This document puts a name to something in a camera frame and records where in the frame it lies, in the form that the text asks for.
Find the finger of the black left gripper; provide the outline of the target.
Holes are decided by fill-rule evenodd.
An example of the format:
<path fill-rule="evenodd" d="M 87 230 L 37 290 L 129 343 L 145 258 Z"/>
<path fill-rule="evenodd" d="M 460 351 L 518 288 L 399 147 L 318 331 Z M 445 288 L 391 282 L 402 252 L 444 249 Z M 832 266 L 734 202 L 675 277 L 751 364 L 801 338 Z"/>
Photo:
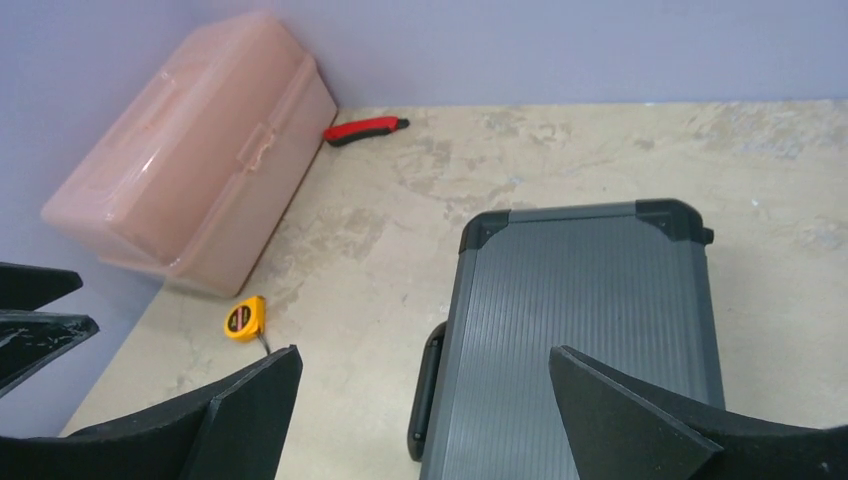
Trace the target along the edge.
<path fill-rule="evenodd" d="M 1 396 L 98 332 L 86 315 L 2 311 Z"/>
<path fill-rule="evenodd" d="M 1 309 L 35 311 L 83 286 L 70 270 L 1 263 Z"/>

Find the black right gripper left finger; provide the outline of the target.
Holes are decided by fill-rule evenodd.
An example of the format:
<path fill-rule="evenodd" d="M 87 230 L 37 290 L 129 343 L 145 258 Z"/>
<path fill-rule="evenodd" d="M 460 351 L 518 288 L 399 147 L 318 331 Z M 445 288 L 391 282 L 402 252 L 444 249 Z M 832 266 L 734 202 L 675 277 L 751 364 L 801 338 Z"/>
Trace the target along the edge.
<path fill-rule="evenodd" d="M 4 479 L 273 479 L 303 362 L 291 345 L 67 437 L 1 440 Z"/>

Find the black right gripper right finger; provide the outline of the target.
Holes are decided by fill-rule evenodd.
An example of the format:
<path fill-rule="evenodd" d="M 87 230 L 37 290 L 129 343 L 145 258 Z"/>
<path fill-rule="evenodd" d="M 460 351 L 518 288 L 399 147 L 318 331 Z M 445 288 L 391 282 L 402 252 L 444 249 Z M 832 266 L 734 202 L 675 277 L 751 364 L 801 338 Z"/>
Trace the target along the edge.
<path fill-rule="evenodd" d="M 582 479 L 844 479 L 847 428 L 732 413 L 554 347 L 549 372 Z"/>

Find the black poker set case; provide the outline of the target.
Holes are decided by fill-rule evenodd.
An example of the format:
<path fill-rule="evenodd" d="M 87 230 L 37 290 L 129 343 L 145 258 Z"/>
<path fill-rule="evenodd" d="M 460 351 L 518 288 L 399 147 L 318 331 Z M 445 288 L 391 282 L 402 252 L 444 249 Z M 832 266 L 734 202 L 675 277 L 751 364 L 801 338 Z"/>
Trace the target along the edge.
<path fill-rule="evenodd" d="M 575 478 L 548 370 L 557 346 L 723 407 L 713 239 L 677 199 L 471 219 L 410 415 L 408 451 L 421 477 Z"/>

